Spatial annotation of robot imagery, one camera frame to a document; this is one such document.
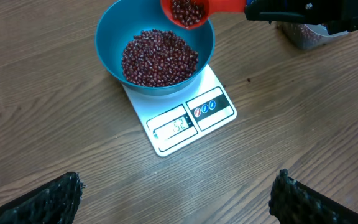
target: scoop handle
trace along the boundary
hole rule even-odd
[[[210,14],[215,12],[243,12],[247,0],[209,0]]]

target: kitchen scale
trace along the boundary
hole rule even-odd
[[[169,95],[149,96],[124,89],[159,156],[167,156],[237,117],[209,65],[187,87]]]

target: wooden table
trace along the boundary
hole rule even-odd
[[[77,171],[76,223],[278,223],[287,168],[358,212],[358,32],[302,52],[267,22],[214,16],[210,65],[238,117],[161,158],[95,52],[111,4],[0,0],[0,205]]]

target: bowl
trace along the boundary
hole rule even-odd
[[[139,35],[142,30],[152,29],[171,30],[198,52],[197,69],[191,78],[165,87],[139,86],[125,79],[121,67],[125,46],[134,40],[134,35]],[[100,18],[96,28],[95,44],[102,64],[123,85],[145,95],[162,96],[183,89],[201,73],[212,57],[215,34],[211,21],[192,30],[176,26],[163,13],[160,0],[120,0]]]

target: red scoop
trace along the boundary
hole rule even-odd
[[[203,25],[208,17],[215,12],[242,12],[246,7],[246,0],[192,0],[192,2],[203,3],[205,15],[200,19],[200,21],[192,26],[185,27],[179,20],[173,19],[171,5],[172,0],[161,0],[162,10],[165,15],[176,25],[186,28],[194,29]]]

